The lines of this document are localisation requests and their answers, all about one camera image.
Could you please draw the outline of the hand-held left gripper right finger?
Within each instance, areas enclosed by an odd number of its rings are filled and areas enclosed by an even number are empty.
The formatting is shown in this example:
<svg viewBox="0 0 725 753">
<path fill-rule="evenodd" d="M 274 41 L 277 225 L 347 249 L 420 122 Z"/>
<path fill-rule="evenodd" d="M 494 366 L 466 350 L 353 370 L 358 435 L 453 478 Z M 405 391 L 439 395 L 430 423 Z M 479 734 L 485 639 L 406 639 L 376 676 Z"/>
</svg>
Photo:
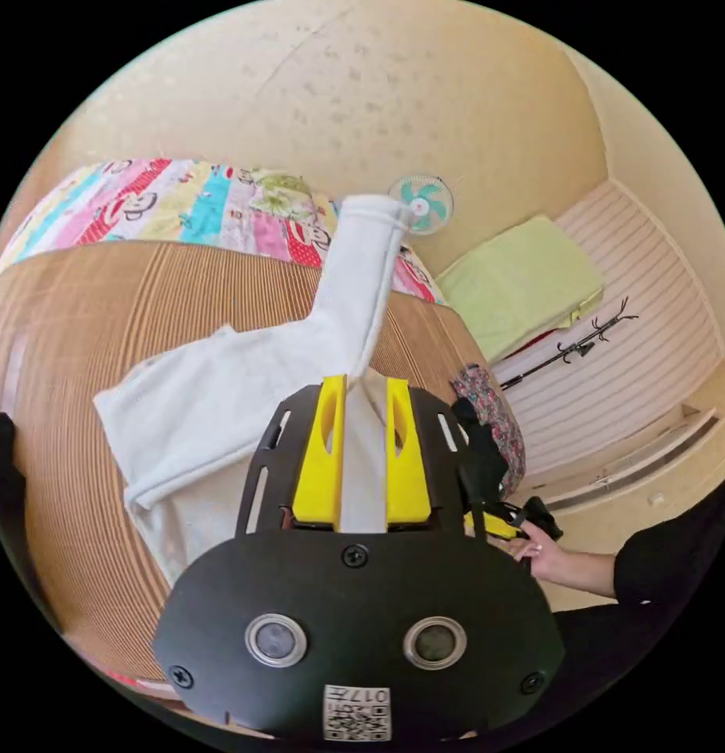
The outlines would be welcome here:
<svg viewBox="0 0 725 753">
<path fill-rule="evenodd" d="M 421 444 L 409 384 L 404 379 L 386 382 L 386 522 L 397 526 L 422 526 L 432 507 L 424 471 Z"/>
</svg>

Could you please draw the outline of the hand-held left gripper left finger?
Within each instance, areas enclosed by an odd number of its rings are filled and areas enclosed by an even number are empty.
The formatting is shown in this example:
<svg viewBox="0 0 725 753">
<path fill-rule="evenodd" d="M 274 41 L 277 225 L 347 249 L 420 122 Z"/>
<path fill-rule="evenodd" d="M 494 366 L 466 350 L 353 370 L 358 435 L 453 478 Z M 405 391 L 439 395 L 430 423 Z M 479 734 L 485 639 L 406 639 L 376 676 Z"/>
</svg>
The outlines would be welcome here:
<svg viewBox="0 0 725 753">
<path fill-rule="evenodd" d="M 346 396 L 344 374 L 320 385 L 292 504 L 302 526 L 340 529 Z"/>
</svg>

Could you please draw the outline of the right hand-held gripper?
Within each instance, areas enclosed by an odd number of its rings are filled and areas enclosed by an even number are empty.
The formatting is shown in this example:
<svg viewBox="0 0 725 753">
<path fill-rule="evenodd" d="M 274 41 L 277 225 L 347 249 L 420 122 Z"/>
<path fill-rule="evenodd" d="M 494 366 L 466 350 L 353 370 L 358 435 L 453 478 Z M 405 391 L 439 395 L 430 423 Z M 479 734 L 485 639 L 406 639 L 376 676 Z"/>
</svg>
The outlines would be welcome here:
<svg viewBox="0 0 725 753">
<path fill-rule="evenodd" d="M 457 481 L 469 536 L 482 532 L 496 540 L 524 538 L 520 526 L 529 521 L 555 542 L 562 537 L 563 531 L 540 497 L 530 497 L 523 506 L 508 501 L 514 474 L 506 462 L 462 461 L 457 466 Z"/>
</svg>

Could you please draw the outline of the person's right hand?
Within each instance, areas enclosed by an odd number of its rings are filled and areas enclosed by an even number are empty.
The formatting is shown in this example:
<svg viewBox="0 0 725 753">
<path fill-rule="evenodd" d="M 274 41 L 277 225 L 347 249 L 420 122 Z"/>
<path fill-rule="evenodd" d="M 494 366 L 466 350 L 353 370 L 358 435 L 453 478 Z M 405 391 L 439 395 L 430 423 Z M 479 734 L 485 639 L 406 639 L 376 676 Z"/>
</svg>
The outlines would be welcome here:
<svg viewBox="0 0 725 753">
<path fill-rule="evenodd" d="M 567 553 L 532 522 L 523 522 L 520 530 L 523 537 L 506 542 L 506 552 L 517 562 L 529 562 L 533 577 L 562 585 L 568 564 Z"/>
</svg>

